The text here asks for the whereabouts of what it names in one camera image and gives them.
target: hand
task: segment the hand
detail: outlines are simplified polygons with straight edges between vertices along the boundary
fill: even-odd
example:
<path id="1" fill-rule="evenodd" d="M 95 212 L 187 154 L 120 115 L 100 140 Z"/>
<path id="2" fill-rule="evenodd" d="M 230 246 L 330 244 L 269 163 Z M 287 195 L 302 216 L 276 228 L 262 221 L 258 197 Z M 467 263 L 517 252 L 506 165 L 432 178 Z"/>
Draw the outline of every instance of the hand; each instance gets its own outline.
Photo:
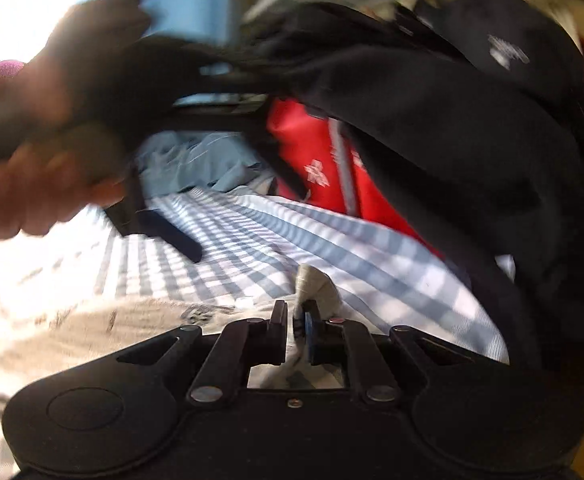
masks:
<path id="1" fill-rule="evenodd" d="M 147 30 L 140 0 L 93 0 L 75 6 L 52 32 L 47 46 L 12 85 L 30 115 L 44 126 L 66 123 L 80 106 L 77 96 L 98 76 L 98 67 Z M 88 203 L 109 206 L 124 197 L 114 181 L 87 186 L 69 153 L 43 163 L 31 146 L 0 162 L 0 239 L 20 230 L 44 235 L 56 222 L 72 219 Z"/>
<path id="2" fill-rule="evenodd" d="M 88 203 L 108 207 L 123 197 L 123 185 L 113 180 L 87 186 L 70 153 L 43 164 L 31 146 L 21 146 L 8 161 L 0 162 L 0 239 L 20 230 L 46 235 Z"/>

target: logo on backpack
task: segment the logo on backpack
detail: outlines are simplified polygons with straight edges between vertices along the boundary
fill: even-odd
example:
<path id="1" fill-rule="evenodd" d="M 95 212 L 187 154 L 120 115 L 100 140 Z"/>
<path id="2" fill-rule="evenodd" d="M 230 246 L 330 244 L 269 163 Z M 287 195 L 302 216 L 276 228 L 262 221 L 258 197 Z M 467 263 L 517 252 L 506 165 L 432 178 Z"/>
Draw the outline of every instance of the logo on backpack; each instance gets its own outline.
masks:
<path id="1" fill-rule="evenodd" d="M 526 64 L 530 62 L 530 58 L 518 46 L 512 45 L 511 43 L 492 35 L 488 36 L 488 40 L 492 45 L 490 55 L 506 70 L 510 69 L 510 62 L 513 59 L 518 59 Z"/>
<path id="2" fill-rule="evenodd" d="M 307 181 L 318 184 L 321 187 L 329 186 L 328 178 L 323 173 L 323 163 L 314 159 L 309 166 L 305 167 L 307 171 Z"/>

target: metal screw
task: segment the metal screw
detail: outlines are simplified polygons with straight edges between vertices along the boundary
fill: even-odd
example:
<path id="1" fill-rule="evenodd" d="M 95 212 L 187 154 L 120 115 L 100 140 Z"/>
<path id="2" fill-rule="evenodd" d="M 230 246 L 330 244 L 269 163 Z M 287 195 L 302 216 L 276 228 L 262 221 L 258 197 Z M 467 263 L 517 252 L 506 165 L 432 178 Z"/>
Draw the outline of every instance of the metal screw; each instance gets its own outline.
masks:
<path id="1" fill-rule="evenodd" d="M 288 408 L 302 408 L 303 401 L 301 399 L 289 399 L 287 401 L 287 407 Z"/>
<path id="2" fill-rule="evenodd" d="M 189 396 L 196 402 L 216 402 L 223 396 L 223 391 L 216 386 L 199 386 Z"/>
<path id="3" fill-rule="evenodd" d="M 367 398 L 374 402 L 392 402 L 396 399 L 396 389 L 386 384 L 372 386 L 366 391 Z"/>

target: red bag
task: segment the red bag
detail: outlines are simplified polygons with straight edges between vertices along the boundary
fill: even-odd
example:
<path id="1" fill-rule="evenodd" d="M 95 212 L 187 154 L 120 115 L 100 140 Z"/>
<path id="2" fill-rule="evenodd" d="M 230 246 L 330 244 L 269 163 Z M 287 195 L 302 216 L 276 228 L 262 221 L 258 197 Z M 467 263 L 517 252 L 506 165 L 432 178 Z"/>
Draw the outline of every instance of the red bag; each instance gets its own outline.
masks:
<path id="1" fill-rule="evenodd" d="M 352 155 L 354 159 L 354 182 L 358 192 L 358 207 L 361 218 L 390 227 L 422 242 L 423 240 L 421 240 L 416 231 L 411 228 L 405 218 L 394 210 L 374 185 L 358 153 L 353 152 Z"/>
<path id="2" fill-rule="evenodd" d="M 267 129 L 281 142 L 281 156 L 305 177 L 310 190 L 308 203 L 347 214 L 339 180 L 339 167 L 332 154 L 329 123 L 307 114 L 294 100 L 275 101 Z M 278 181 L 278 194 L 295 200 L 294 194 Z"/>
<path id="3" fill-rule="evenodd" d="M 281 142 L 281 156 L 306 177 L 308 203 L 360 216 L 422 242 L 374 185 L 358 153 L 352 152 L 347 140 L 336 131 L 336 124 L 308 115 L 294 100 L 275 101 L 272 106 L 267 127 Z M 278 194 L 296 199 L 281 181 Z"/>

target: black mount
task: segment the black mount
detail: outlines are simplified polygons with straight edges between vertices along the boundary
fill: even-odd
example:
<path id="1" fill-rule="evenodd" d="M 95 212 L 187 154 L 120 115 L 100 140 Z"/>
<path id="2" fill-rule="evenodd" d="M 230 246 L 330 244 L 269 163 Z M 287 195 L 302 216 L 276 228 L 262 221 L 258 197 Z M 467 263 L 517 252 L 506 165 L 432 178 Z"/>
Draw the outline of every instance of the black mount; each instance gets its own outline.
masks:
<path id="1" fill-rule="evenodd" d="M 3 430 L 22 478 L 565 478 L 584 414 L 548 377 L 303 307 L 310 363 L 345 388 L 246 387 L 285 359 L 283 301 L 221 334 L 181 326 L 17 393 Z"/>

